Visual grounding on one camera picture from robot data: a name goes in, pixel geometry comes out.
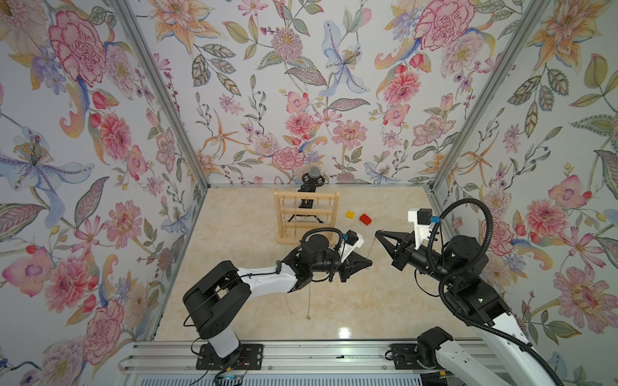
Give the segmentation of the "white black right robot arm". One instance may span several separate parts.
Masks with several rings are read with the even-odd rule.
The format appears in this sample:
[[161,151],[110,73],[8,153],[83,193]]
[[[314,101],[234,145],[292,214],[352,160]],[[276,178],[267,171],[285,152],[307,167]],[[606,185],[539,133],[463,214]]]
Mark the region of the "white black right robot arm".
[[[447,215],[471,204],[484,215],[482,240],[454,236],[435,251]],[[422,368],[443,368],[466,385],[560,385],[562,380],[526,339],[511,308],[481,277],[489,262],[494,220],[489,207],[479,199],[464,198],[449,205],[439,216],[430,210],[408,213],[414,225],[411,233],[377,231],[375,238],[389,254],[398,270],[407,266],[438,283],[437,296],[449,312],[481,338],[500,361],[508,381],[469,355],[460,343],[441,327],[434,327],[417,339],[415,361]]]

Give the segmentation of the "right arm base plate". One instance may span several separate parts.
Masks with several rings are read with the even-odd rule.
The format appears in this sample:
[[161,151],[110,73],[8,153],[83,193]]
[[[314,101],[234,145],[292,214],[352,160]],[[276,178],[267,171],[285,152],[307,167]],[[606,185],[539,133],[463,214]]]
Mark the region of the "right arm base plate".
[[385,357],[394,362],[397,370],[431,370],[437,366],[432,352],[423,344],[391,344]]

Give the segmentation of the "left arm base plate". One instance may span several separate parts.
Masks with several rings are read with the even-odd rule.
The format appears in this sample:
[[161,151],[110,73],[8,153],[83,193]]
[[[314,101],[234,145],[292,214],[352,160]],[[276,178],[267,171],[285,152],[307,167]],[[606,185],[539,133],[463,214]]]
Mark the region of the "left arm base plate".
[[211,344],[202,344],[196,361],[196,370],[232,371],[262,369],[263,344],[240,344],[239,348],[224,359],[220,358]]

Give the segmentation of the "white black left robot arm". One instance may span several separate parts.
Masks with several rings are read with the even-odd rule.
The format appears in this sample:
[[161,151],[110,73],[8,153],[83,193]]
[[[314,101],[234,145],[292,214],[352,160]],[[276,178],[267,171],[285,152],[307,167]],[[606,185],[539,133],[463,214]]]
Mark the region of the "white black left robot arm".
[[306,232],[282,260],[260,269],[243,269],[223,261],[201,278],[183,296],[188,316],[183,326],[196,330],[200,339],[221,363],[241,357],[242,345],[231,328],[241,308],[252,299],[271,294],[289,294],[320,281],[339,277],[346,282],[373,262],[357,249],[365,239],[352,230],[323,227]]

